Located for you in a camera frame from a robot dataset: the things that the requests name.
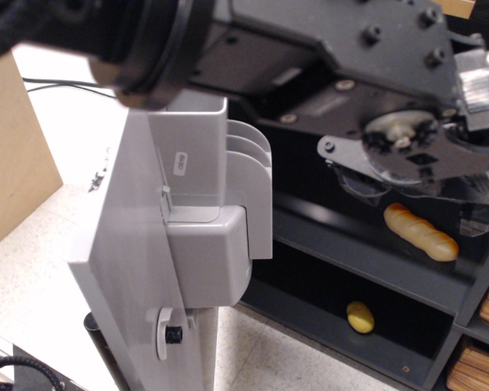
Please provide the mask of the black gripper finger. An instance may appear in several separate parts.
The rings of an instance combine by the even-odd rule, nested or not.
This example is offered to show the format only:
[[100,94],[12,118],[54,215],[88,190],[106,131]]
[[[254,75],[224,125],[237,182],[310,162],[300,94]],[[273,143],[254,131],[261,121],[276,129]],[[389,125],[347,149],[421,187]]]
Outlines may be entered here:
[[460,210],[459,232],[466,237],[489,233],[489,206],[464,204]]

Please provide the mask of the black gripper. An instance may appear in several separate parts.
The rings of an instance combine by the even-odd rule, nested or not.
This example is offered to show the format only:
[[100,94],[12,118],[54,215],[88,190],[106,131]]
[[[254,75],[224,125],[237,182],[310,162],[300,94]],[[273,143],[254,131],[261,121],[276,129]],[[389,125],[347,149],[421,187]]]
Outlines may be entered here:
[[489,204],[489,49],[430,1],[199,1],[190,86],[320,137],[342,189]]

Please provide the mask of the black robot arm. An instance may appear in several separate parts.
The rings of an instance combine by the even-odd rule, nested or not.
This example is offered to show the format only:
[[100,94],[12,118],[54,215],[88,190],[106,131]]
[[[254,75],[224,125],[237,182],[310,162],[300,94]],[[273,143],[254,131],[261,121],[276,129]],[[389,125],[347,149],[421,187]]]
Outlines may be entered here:
[[0,57],[21,42],[89,60],[127,107],[182,90],[253,123],[317,134],[341,186],[460,204],[489,227],[489,1],[0,1]]

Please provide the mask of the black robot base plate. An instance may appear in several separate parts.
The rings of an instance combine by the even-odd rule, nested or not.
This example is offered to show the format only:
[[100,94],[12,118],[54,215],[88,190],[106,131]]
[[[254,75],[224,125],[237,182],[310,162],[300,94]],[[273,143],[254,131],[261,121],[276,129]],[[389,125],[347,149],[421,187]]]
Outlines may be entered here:
[[[79,384],[51,367],[66,391],[84,391]],[[26,366],[14,366],[14,390],[52,390],[53,384],[38,370]]]

